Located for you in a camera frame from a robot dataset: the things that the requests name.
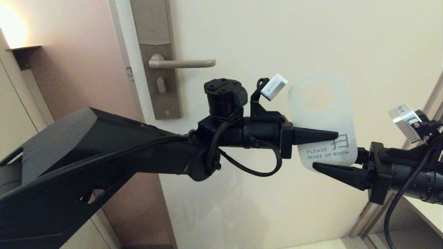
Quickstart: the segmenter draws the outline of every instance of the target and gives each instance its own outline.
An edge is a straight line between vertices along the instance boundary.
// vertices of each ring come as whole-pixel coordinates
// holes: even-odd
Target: chinese character
[[[331,145],[334,146],[334,148],[332,150],[337,149],[337,144],[338,143],[342,143],[341,146],[339,146],[339,148],[349,148],[349,143],[348,143],[348,134],[343,134],[343,135],[339,135],[337,139],[339,139],[340,137],[344,137],[343,140],[334,140]]]

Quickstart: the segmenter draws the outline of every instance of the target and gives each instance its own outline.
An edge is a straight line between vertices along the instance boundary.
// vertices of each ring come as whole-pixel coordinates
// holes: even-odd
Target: lever door handle
[[[155,54],[149,59],[152,68],[198,68],[215,66],[215,60],[193,60],[193,61],[167,61],[161,54]]]

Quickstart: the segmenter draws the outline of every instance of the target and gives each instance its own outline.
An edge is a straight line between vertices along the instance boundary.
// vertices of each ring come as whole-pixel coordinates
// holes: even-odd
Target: door hanger hole
[[[328,82],[314,82],[301,93],[302,104],[306,110],[321,112],[334,102],[334,88]]]

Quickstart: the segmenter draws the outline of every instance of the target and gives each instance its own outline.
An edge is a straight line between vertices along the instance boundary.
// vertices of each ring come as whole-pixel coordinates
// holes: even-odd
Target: pink wall
[[[24,22],[25,47],[43,46],[30,63],[55,120],[86,106],[139,119],[106,0],[0,4]],[[123,245],[171,244],[158,175],[136,175],[103,209]]]

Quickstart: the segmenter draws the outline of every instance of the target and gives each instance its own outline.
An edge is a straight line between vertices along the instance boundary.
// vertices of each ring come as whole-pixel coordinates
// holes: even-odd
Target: wall light
[[[0,28],[10,48],[24,46],[26,27],[14,10],[4,4],[0,4]]]

